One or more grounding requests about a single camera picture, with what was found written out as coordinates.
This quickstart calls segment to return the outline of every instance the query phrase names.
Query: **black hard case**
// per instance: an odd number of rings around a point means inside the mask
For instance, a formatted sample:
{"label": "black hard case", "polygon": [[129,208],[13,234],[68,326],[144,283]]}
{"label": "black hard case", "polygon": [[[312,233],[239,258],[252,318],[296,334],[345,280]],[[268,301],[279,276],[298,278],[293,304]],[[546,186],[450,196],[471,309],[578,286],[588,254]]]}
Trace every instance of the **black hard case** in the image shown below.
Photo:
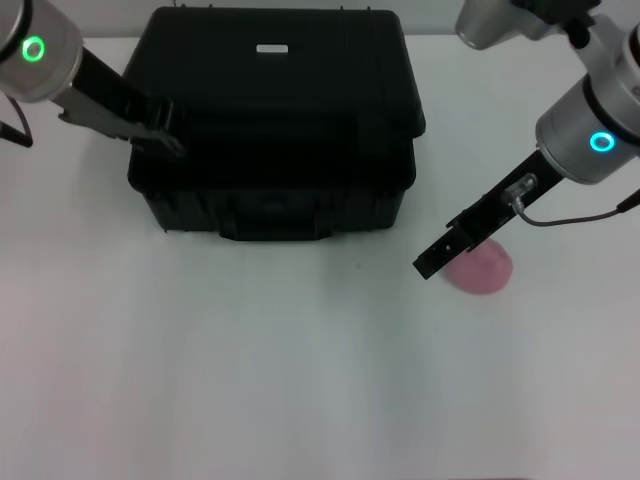
{"label": "black hard case", "polygon": [[160,8],[125,78],[189,112],[188,158],[131,157],[129,182],[165,230],[389,228],[415,180],[425,119],[393,12]]}

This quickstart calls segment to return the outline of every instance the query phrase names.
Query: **gray robot arm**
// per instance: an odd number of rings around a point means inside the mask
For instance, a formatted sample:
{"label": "gray robot arm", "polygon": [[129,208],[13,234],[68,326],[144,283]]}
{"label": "gray robot arm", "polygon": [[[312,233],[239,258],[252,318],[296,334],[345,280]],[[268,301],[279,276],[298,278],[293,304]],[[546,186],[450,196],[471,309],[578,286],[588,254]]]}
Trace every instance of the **gray robot arm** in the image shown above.
{"label": "gray robot arm", "polygon": [[185,154],[184,112],[128,85],[83,47],[78,28],[46,0],[1,0],[0,91],[22,102],[50,100],[64,109],[62,120],[107,136]]}
{"label": "gray robot arm", "polygon": [[[563,178],[582,184],[606,179],[640,152],[640,32],[623,32],[589,11],[600,0],[466,0],[457,33],[483,50],[524,35],[540,40],[567,34],[587,69],[536,125],[538,149],[447,227],[414,266],[430,278],[453,258],[476,248],[516,215],[537,226],[578,223],[532,222],[524,209]],[[597,218],[623,213],[640,203],[640,192]]]}

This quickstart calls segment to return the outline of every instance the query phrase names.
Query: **pink sponge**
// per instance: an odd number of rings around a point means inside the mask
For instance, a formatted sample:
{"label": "pink sponge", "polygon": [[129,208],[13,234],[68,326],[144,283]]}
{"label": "pink sponge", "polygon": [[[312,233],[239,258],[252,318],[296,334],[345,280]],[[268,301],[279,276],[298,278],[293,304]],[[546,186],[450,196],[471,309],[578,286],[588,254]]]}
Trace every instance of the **pink sponge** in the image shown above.
{"label": "pink sponge", "polygon": [[489,239],[463,252],[445,267],[445,277],[460,290],[476,295],[499,292],[513,274],[513,261],[502,246]]}

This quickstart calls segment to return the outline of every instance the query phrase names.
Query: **table surface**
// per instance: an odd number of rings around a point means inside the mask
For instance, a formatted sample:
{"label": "table surface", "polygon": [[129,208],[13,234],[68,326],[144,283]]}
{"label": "table surface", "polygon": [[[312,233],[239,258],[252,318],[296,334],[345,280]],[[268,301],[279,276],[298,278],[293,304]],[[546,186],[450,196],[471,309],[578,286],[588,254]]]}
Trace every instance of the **table surface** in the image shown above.
{"label": "table surface", "polygon": [[[135,39],[88,47],[122,70]],[[27,105],[0,145],[0,477],[6,480],[631,478],[640,469],[640,214],[496,239],[475,297],[411,263],[534,148],[583,74],[562,38],[478,53],[409,37],[428,117],[386,232],[238,244],[165,234],[129,147]],[[2,119],[16,123],[8,104]],[[601,213],[637,160],[536,219]]]}

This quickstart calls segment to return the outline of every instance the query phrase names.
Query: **blue led ring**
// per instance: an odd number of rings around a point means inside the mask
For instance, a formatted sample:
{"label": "blue led ring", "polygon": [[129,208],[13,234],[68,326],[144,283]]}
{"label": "blue led ring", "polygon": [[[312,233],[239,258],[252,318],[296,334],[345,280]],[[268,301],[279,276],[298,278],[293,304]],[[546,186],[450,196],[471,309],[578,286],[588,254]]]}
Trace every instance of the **blue led ring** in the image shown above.
{"label": "blue led ring", "polygon": [[616,139],[610,133],[598,132],[591,136],[591,148],[598,153],[610,152],[615,146]]}

